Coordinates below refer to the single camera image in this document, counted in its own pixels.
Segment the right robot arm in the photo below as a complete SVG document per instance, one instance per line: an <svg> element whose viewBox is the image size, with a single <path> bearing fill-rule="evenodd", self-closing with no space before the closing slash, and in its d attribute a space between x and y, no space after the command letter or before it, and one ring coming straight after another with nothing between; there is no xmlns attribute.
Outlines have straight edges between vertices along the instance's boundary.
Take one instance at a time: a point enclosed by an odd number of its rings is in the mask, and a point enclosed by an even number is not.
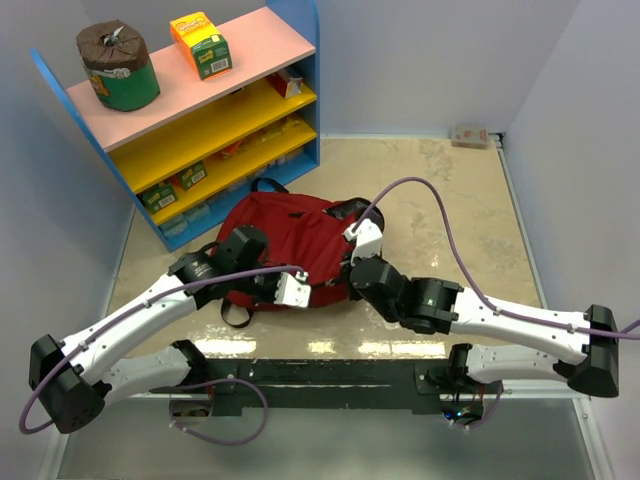
<svg viewBox="0 0 640 480"><path fill-rule="evenodd" d="M357 262L349 281L387 322L418 334L477 335L497 346L456 345L436 381L459 393L504 380L552 380L592 397L619 394L612 311L558 312L494 298L438 278L408 278L379 256Z"/></svg>

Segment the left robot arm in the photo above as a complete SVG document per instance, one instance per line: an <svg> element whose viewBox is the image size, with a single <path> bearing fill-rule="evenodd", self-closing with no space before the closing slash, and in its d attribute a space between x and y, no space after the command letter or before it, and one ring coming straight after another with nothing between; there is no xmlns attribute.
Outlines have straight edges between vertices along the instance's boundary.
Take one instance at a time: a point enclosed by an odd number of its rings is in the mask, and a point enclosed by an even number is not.
<svg viewBox="0 0 640 480"><path fill-rule="evenodd" d="M210 379L204 354L189 340L177 340L147 356L130 352L173 322L232 291L282 302L301 267L269 264L268 239L253 226L234 229L182 255L134 300L97 323L62 340L45 335L30 350L28 383L32 395L19 420L24 434L34 404L63 434L92 422L106 407L132 395L162 388L200 390Z"/></svg>

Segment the red backpack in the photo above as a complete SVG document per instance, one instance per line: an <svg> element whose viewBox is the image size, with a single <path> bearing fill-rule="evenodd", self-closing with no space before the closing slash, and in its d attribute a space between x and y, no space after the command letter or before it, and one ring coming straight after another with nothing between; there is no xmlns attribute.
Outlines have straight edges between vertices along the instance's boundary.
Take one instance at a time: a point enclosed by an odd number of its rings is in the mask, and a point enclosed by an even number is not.
<svg viewBox="0 0 640 480"><path fill-rule="evenodd" d="M332 202L291 193L279 182L259 177L229 212L216 241L226 240L237 227L253 226L268 238L263 266L298 265L309 274L311 308L359 301L361 296L349 284L354 246L344 231L369 205L361 197Z"/></svg>

